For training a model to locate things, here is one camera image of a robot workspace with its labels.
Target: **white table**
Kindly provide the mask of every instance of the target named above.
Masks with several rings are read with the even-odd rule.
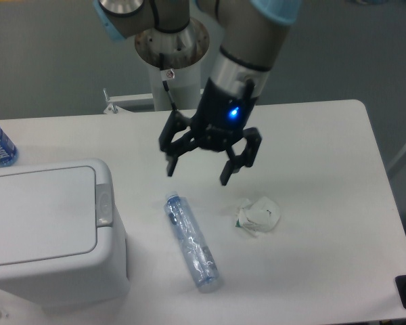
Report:
[[[129,234],[131,289],[120,299],[46,309],[0,291],[6,324],[335,324],[406,318],[395,276],[406,238],[362,103],[260,106],[251,169],[219,175],[227,156],[196,150],[172,178],[158,149],[168,112],[1,121],[18,164],[98,157],[112,171]],[[162,205],[188,197],[224,279],[197,291]],[[258,239],[236,228],[234,204],[266,195],[282,216]]]

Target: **gray floor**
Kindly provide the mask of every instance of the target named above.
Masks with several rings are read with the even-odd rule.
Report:
[[[210,31],[204,82],[223,31]],[[90,0],[0,3],[0,118],[99,114],[110,95],[150,92],[132,40],[113,44]],[[304,0],[260,104],[361,100],[387,163],[406,141],[406,4]],[[406,168],[392,181],[406,225]]]

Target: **crumpled tissue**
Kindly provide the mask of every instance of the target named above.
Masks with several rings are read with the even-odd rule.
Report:
[[[275,227],[281,210],[277,203],[263,196],[254,203],[247,198],[242,199],[236,207],[236,215],[236,227],[257,237],[259,232],[269,232]]]

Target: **blue led light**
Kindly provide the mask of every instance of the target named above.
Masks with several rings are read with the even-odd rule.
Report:
[[[237,118],[238,117],[238,110],[239,110],[239,107],[236,107],[233,110],[231,110],[230,113],[229,113],[229,118]]]

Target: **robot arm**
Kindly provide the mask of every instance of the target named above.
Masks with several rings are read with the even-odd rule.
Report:
[[[102,9],[113,38],[129,37],[154,27],[166,39],[189,23],[187,0],[95,0]],[[256,128],[244,129],[261,94],[269,71],[295,21],[301,0],[197,0],[197,6],[225,29],[212,73],[204,88],[197,112],[183,116],[172,103],[172,112],[159,138],[173,175],[179,157],[196,148],[226,151],[229,160],[221,173],[226,185],[232,173],[251,167],[261,143]],[[186,131],[172,142],[176,133]],[[242,138],[244,151],[236,155],[232,146]]]

